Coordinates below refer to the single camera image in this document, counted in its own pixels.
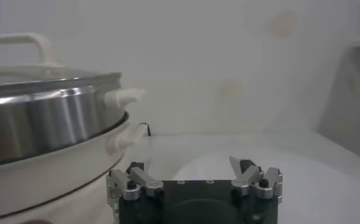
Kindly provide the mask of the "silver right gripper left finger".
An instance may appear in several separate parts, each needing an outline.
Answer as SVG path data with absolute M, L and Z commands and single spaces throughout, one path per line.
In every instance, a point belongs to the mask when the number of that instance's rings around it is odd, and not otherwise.
M 150 160 L 133 161 L 126 171 L 110 170 L 106 176 L 107 202 L 113 213 L 119 213 L 119 200 L 135 201 L 146 196 L 160 200 L 164 196 L 164 182 L 149 176 Z

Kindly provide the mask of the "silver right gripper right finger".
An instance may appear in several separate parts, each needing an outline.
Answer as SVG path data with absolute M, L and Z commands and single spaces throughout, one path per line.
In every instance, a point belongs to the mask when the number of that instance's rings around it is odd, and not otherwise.
M 276 199 L 278 204 L 282 202 L 283 174 L 280 169 L 270 167 L 263 171 L 253 161 L 234 156 L 230 156 L 229 161 L 235 174 L 231 185 L 239 190 L 242 197 L 254 194 L 261 200 Z

